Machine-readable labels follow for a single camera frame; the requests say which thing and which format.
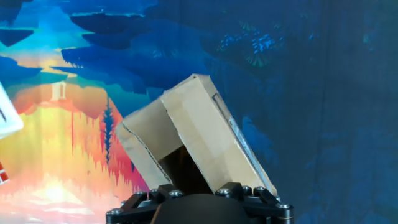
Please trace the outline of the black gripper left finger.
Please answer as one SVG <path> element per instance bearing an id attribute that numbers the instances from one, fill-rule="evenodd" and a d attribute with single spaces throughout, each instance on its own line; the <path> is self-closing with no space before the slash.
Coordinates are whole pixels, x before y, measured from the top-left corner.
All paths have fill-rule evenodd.
<path id="1" fill-rule="evenodd" d="M 172 184 L 160 185 L 157 189 L 148 192 L 135 192 L 119 208 L 106 212 L 106 223 L 149 222 L 162 203 L 183 196 L 184 193 Z"/>

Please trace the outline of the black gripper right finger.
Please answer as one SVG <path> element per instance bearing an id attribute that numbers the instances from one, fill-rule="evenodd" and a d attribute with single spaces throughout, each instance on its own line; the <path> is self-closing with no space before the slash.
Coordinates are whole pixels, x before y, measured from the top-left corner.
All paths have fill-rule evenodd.
<path id="1" fill-rule="evenodd" d="M 215 195 L 237 201 L 251 223 L 293 224 L 293 206 L 280 202 L 265 187 L 228 182 Z"/>

